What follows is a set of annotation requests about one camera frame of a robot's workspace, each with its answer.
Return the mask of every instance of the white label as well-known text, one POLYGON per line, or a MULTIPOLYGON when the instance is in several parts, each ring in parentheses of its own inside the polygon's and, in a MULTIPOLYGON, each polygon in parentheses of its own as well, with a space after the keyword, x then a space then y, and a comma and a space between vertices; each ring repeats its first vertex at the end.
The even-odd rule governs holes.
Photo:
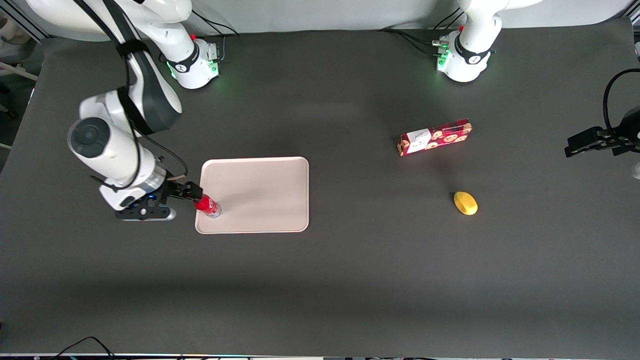
POLYGON ((407 148, 406 153, 411 154, 412 152, 424 150, 427 147, 427 144, 431 140, 431 132, 429 129, 413 131, 411 133, 406 134, 409 138, 409 148, 407 148))

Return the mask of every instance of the robotic arm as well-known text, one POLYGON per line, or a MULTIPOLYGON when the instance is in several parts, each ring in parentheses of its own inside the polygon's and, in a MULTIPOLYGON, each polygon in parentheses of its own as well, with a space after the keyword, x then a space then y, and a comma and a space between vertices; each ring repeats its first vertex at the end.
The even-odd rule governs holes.
POLYGON ((117 44, 127 62, 127 86, 85 99, 80 119, 67 136, 71 151, 103 175, 104 200, 122 220, 171 220, 169 197, 208 200, 194 183, 179 184, 139 136, 171 128, 182 113, 173 89, 154 65, 127 14, 115 0, 76 0, 91 19, 117 44), (135 81, 131 83, 131 74, 135 81))
MULTIPOLYGON (((102 17, 100 0, 87 0, 102 17)), ((43 19, 62 28, 104 33, 74 0, 27 0, 43 19)), ((148 36, 167 59, 172 75, 187 89, 200 88, 218 76, 218 49, 202 39, 192 40, 180 24, 191 15, 191 0, 115 0, 132 26, 148 36)), ((105 18, 109 28, 113 23, 105 18)))
MULTIPOLYGON (((640 72, 640 69, 627 69, 617 73, 605 87, 602 99, 602 115, 605 129, 600 126, 590 127, 567 139, 567 147, 564 148, 564 155, 567 158, 582 154, 592 150, 611 149, 613 156, 624 154, 625 152, 640 153, 640 106, 629 110, 622 118, 620 125, 611 126, 609 120, 609 92, 611 87, 624 74, 640 72)), ((632 175, 640 179, 640 163, 632 168, 632 175)))
POLYGON ((461 83, 475 80, 486 69, 491 45, 502 29, 502 19, 497 12, 525 8, 541 1, 458 0, 467 21, 462 31, 452 31, 432 43, 440 47, 436 69, 461 83))

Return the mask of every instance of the yellow toy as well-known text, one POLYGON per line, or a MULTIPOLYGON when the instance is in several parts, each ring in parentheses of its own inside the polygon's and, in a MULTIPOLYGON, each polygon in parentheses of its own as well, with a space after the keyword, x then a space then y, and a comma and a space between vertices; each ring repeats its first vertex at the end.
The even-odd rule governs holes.
POLYGON ((458 210, 465 215, 473 215, 478 211, 478 204, 469 193, 456 192, 453 195, 453 203, 455 203, 458 210))

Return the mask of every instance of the white robotic arm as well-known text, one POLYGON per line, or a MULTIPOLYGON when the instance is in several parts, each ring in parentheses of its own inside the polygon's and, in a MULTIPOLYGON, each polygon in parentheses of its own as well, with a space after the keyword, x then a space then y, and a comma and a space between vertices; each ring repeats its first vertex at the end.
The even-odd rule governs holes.
POLYGON ((167 197, 199 201, 202 189, 179 184, 137 140, 164 131, 180 117, 182 105, 154 65, 127 14, 115 0, 75 0, 117 45, 127 60, 127 86, 85 99, 71 127, 71 151, 106 179, 100 193, 122 220, 171 220, 167 197))
POLYGON ((436 69, 455 81, 466 83, 474 80, 486 69, 491 56, 490 48, 502 29, 502 19, 497 12, 525 8, 542 0, 459 0, 460 8, 467 14, 462 32, 456 30, 440 37, 434 45, 441 46, 436 69))
MULTIPOLYGON (((104 33, 74 0, 27 0, 43 19, 62 28, 87 33, 104 33)), ((192 40, 180 24, 191 15, 191 0, 115 0, 131 24, 158 46, 173 76, 184 88, 200 88, 218 76, 218 50, 202 39, 192 40)), ((87 0, 99 9, 100 0, 87 0)), ((106 24, 112 27, 109 19, 106 24)))

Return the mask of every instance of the beige tray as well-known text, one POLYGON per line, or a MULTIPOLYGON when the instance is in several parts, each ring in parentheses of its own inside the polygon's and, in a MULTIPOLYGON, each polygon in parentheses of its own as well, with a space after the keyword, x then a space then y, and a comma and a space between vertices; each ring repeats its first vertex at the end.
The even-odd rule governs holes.
POLYGON ((218 218, 196 211, 201 234, 297 233, 309 224, 305 158, 209 160, 200 186, 222 207, 218 218))

